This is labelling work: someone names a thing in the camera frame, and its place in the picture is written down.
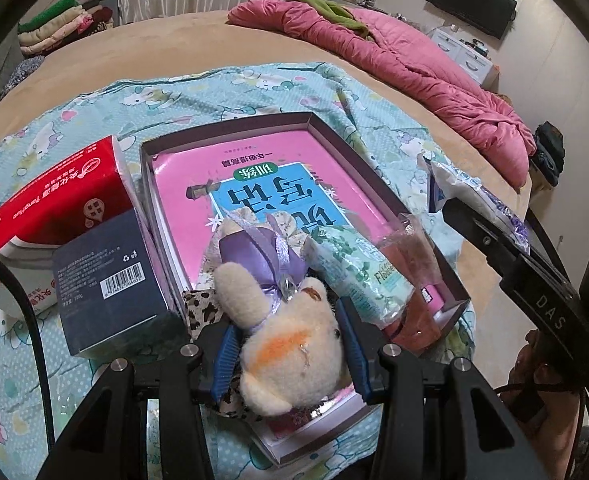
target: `green folded blanket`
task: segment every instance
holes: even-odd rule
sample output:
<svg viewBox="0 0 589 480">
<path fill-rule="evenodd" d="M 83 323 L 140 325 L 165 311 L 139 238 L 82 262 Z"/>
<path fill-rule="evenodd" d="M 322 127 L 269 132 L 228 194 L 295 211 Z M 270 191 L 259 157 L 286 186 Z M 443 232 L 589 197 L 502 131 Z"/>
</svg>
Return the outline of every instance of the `green folded blanket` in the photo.
<svg viewBox="0 0 589 480">
<path fill-rule="evenodd" d="M 59 0 L 43 12 L 37 14 L 29 22 L 19 23 L 17 27 L 18 33 L 21 34 L 22 32 L 32 32 L 33 30 L 37 30 L 39 27 L 45 25 L 53 18 L 56 18 L 62 12 L 65 12 L 66 10 L 76 5 L 76 0 Z"/>
<path fill-rule="evenodd" d="M 354 30 L 362 38 L 370 36 L 370 30 L 365 23 L 354 19 L 354 16 L 344 7 L 327 0 L 288 0 L 302 2 L 313 7 L 321 16 L 332 23 Z"/>
</svg>

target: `human hand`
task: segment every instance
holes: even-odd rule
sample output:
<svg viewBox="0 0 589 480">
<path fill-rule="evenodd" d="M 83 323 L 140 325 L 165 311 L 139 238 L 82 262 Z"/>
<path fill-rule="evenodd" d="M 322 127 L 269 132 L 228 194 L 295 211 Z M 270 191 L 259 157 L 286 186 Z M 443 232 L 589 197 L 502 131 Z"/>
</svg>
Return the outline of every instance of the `human hand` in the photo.
<svg viewBox="0 0 589 480">
<path fill-rule="evenodd" d="M 537 384 L 559 384 L 561 376 L 548 364 L 538 363 L 533 354 L 538 330 L 532 330 L 525 337 L 528 342 L 521 348 L 514 368 L 510 371 L 509 384 L 525 383 L 532 376 Z M 516 398 L 518 390 L 505 392 L 500 398 L 506 405 Z M 533 449 L 552 480 L 563 480 L 572 453 L 579 418 L 579 395 L 573 392 L 538 392 L 545 404 L 548 416 L 540 427 L 530 424 L 519 425 L 526 434 Z"/>
</svg>

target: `green floral tissue pack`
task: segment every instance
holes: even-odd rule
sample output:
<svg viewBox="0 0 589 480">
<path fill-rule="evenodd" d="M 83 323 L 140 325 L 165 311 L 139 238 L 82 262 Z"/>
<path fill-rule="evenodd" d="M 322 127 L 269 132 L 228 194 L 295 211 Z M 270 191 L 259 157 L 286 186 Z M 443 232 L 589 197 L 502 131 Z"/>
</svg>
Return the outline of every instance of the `green floral tissue pack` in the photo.
<svg viewBox="0 0 589 480">
<path fill-rule="evenodd" d="M 361 319 L 384 328 L 398 319 L 414 287 L 367 238 L 349 226 L 319 226 L 301 256 Z"/>
</svg>

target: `barcode number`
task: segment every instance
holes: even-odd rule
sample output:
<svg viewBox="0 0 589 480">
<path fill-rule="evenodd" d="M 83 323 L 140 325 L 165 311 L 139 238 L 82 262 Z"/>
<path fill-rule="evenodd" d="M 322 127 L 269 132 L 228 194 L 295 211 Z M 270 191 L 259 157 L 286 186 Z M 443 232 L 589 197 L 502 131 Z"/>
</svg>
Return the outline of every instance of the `barcode number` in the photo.
<svg viewBox="0 0 589 480">
<path fill-rule="evenodd" d="M 145 280 L 145 276 L 143 275 L 143 267 L 140 263 L 127 267 L 99 283 L 101 285 L 103 299 L 106 300 L 110 296 L 114 296 L 143 280 Z"/>
</svg>

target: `plush teddy bear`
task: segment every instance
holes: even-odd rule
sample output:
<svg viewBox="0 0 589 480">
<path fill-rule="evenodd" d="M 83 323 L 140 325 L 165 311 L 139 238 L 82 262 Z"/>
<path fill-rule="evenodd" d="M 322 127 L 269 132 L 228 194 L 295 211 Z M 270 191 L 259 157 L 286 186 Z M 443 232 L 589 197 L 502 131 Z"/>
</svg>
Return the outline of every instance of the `plush teddy bear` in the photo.
<svg viewBox="0 0 589 480">
<path fill-rule="evenodd" d="M 305 278 L 270 315 L 272 302 L 253 275 L 235 262 L 214 271 L 223 310 L 252 334 L 241 350 L 241 395 L 258 415 L 315 406 L 350 384 L 337 319 L 325 286 Z"/>
</svg>

